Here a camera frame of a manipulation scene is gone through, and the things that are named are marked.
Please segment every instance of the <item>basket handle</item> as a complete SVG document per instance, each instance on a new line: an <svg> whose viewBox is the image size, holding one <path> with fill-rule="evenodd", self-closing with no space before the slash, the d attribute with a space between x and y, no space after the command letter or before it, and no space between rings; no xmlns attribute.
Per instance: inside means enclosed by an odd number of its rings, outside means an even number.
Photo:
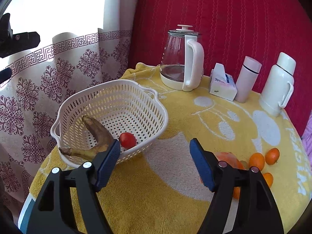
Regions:
<svg viewBox="0 0 312 234"><path fill-rule="evenodd" d="M140 85L139 83L138 83L138 85L142 88L143 91L148 91L148 92L152 93L152 94L154 95L154 100L155 100L157 103L160 104L160 101L158 100L158 91L156 91L156 90L154 90L154 89L152 89L152 88L144 87L144 86Z"/></svg>
<svg viewBox="0 0 312 234"><path fill-rule="evenodd" d="M60 116L57 115L57 119L51 127L50 133L51 136L57 141L57 145L61 146L61 138L56 134L56 129L60 125Z"/></svg>

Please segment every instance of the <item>bottle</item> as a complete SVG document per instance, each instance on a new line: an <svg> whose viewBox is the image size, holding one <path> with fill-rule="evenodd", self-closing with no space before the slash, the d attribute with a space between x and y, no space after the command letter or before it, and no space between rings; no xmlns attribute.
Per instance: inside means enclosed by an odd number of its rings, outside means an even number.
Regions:
<svg viewBox="0 0 312 234"><path fill-rule="evenodd" d="M245 103L255 81L258 77L262 64L255 59L245 56L241 72L236 81L237 94L235 100L240 103Z"/></svg>
<svg viewBox="0 0 312 234"><path fill-rule="evenodd" d="M294 92L294 70L296 61L281 52L273 65L260 95L260 106L270 115L277 117L285 108Z"/></svg>

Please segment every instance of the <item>plastic basket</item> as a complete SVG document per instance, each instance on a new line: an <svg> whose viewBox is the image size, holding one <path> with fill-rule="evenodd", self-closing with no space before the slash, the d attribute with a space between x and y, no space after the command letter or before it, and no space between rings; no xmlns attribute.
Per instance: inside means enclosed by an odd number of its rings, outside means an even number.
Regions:
<svg viewBox="0 0 312 234"><path fill-rule="evenodd" d="M137 145L128 150L121 148L117 163L149 148L168 124L168 113L158 100L157 91L135 81L114 80L80 91L61 105L51 128L51 136L56 139L58 147L88 150L96 145L96 140L82 122L84 115L102 122L115 139L123 132L135 135ZM79 157L61 153L60 156L74 168L86 162Z"/></svg>

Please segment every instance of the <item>tomato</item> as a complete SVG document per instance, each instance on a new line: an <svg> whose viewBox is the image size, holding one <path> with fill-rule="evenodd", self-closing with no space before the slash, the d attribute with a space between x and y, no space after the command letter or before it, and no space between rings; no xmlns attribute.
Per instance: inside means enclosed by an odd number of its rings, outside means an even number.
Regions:
<svg viewBox="0 0 312 234"><path fill-rule="evenodd" d="M124 132L119 136L120 145L126 149L131 149L136 145L136 138L133 134Z"/></svg>

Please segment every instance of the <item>jug handle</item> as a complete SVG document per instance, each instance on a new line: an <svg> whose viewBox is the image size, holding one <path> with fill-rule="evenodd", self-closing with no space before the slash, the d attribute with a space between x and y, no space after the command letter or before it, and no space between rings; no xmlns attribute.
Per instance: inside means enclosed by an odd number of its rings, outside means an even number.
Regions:
<svg viewBox="0 0 312 234"><path fill-rule="evenodd" d="M199 86L204 64L204 48L196 36L185 35L185 64L183 91L191 91Z"/></svg>
<svg viewBox="0 0 312 234"><path fill-rule="evenodd" d="M285 107L286 107L286 105L288 104L289 99L291 98L291 95L292 95L293 92L294 92L294 86L293 86L290 82L287 82L287 83L289 83L289 85L290 85L291 88L289 89L289 92L287 93L284 102L283 102L283 103L282 103L282 102L278 102L278 105L279 105L279 107L281 107L281 108L285 108Z"/></svg>

